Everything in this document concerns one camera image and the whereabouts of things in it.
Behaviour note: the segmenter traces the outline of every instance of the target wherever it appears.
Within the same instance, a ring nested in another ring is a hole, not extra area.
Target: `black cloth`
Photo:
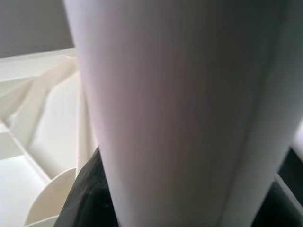
[[[98,149],[79,172],[54,227],[118,227]]]

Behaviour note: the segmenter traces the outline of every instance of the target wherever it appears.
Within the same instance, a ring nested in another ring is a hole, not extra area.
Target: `white pipe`
[[[121,227],[253,221],[303,113],[253,2],[65,0]]]

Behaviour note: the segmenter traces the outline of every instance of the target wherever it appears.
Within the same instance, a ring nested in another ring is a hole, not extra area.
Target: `white cylinder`
[[[248,227],[303,113],[280,2],[65,5],[120,226]]]

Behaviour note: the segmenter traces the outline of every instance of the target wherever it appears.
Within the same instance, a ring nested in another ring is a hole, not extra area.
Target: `gray wall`
[[[0,1],[0,58],[71,47],[61,0]]]

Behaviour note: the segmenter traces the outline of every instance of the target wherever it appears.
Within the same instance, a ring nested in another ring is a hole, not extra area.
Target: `black fabric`
[[[292,148],[280,168],[279,175],[303,205],[303,163]]]
[[[273,182],[251,227],[301,227],[302,222],[281,186]]]
[[[54,227],[118,227],[98,149],[79,172]]]

